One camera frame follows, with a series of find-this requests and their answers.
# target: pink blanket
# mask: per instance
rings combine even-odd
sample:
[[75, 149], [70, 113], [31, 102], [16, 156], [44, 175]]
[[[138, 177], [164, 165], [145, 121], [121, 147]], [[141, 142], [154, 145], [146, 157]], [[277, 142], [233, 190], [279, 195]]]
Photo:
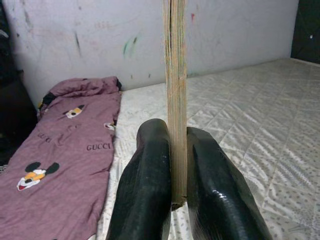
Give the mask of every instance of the pink blanket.
[[0, 239], [87, 240], [96, 233], [120, 110], [116, 77], [69, 79], [0, 175]]

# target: white mattress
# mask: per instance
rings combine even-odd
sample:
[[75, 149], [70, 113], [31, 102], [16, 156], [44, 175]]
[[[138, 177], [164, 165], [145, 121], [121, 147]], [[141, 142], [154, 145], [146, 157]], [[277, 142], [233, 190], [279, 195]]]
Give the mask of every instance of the white mattress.
[[[320, 67], [282, 59], [194, 77], [187, 89], [188, 125], [211, 133], [242, 172], [273, 238], [320, 239]], [[123, 93], [98, 240], [139, 126], [166, 120], [166, 109], [165, 84]], [[169, 239], [193, 239], [186, 205], [172, 212]]]

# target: white wall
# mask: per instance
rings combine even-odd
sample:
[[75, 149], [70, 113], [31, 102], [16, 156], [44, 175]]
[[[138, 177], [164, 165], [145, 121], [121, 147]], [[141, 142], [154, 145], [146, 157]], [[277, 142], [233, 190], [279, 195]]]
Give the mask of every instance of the white wall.
[[[114, 75], [125, 89], [163, 82], [162, 2], [3, 0], [32, 101], [74, 77]], [[298, 0], [187, 0], [188, 73], [289, 57], [297, 7]]]

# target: bed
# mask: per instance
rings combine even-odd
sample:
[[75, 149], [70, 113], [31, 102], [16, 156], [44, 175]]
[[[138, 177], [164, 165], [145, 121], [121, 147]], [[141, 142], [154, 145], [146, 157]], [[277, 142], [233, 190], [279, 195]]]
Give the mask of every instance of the bed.
[[[187, 81], [188, 126], [212, 134], [244, 175], [276, 240], [320, 238], [320, 67], [280, 59]], [[165, 84], [124, 91], [105, 206], [104, 240], [122, 171], [146, 120], [167, 120]], [[188, 207], [172, 212], [170, 240], [191, 240]]]

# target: dark object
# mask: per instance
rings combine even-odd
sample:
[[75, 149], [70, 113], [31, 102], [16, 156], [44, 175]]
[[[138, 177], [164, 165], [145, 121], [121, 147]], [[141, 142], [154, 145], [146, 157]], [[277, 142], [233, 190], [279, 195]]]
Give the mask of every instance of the dark object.
[[137, 133], [137, 150], [118, 185], [107, 240], [168, 239], [171, 175], [167, 125], [151, 119]]
[[8, 163], [37, 123], [37, 112], [20, 81], [9, 38], [9, 25], [0, 1], [0, 166]]
[[320, 1], [300, 0], [291, 57], [320, 64]]
[[250, 189], [209, 133], [187, 128], [187, 202], [194, 239], [271, 240]]

